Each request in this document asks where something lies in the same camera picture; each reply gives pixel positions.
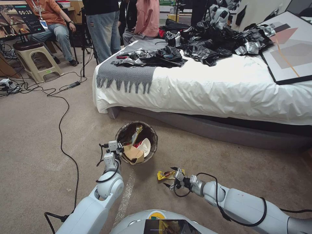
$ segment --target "white wall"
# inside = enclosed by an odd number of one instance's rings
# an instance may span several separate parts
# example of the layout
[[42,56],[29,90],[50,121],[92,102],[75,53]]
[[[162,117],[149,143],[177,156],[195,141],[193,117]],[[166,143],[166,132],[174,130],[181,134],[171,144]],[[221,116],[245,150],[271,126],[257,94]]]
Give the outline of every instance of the white wall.
[[235,24],[237,15],[234,16],[232,28],[243,31],[245,27],[252,23],[261,23],[273,10],[278,8],[281,3],[283,6],[280,8],[279,13],[284,12],[290,2],[291,0],[242,0],[238,13],[247,5],[245,17],[240,26],[237,26]]

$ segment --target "beige stool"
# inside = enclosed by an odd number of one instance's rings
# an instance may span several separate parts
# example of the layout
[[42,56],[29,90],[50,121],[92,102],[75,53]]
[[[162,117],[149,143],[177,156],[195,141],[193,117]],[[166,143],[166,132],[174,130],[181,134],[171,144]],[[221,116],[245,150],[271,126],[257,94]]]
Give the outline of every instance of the beige stool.
[[[52,72],[56,72],[59,75],[63,74],[62,70],[41,42],[27,41],[24,43],[15,43],[13,48],[22,62],[27,74],[30,75],[36,82],[44,82],[44,76]],[[37,69],[36,64],[32,60],[32,55],[34,53],[39,53],[47,69],[42,71]]]

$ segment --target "yellow snack wrapper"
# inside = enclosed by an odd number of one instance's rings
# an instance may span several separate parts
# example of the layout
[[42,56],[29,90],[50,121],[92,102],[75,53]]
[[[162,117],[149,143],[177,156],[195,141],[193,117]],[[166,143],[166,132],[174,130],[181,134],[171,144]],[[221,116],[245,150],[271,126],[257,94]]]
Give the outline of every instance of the yellow snack wrapper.
[[175,179],[175,173],[176,173],[176,171],[167,171],[167,172],[158,171],[157,172],[157,179],[158,180]]

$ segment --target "trousers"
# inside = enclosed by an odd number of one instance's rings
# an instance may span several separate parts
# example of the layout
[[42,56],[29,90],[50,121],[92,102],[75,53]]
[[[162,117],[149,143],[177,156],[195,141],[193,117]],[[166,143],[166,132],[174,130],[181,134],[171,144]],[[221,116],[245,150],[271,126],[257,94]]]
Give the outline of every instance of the trousers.
[[145,36],[143,34],[135,34],[134,32],[125,32],[123,34],[123,43],[125,46],[127,46],[136,40],[152,40],[155,38],[157,37]]
[[[67,61],[73,60],[72,53],[71,53],[71,44],[69,42],[69,31],[68,28],[63,24],[50,24],[48,25],[48,29],[45,32],[35,33],[32,35],[34,41],[38,42],[45,42],[49,39],[52,35],[55,35],[56,40],[61,45],[63,55]],[[49,48],[45,45],[46,49],[55,57]]]
[[119,11],[87,15],[86,18],[93,45],[101,63],[121,49],[118,31]]

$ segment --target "sneaker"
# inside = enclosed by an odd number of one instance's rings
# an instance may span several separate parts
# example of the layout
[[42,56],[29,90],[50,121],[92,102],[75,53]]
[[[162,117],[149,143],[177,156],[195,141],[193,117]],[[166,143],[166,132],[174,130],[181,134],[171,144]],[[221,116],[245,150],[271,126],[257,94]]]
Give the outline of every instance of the sneaker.
[[53,59],[56,62],[56,64],[60,64],[61,63],[61,61],[58,59],[58,57],[54,57]]
[[69,61],[69,63],[73,66],[73,67],[75,67],[76,65],[77,65],[77,61],[76,60],[70,60]]

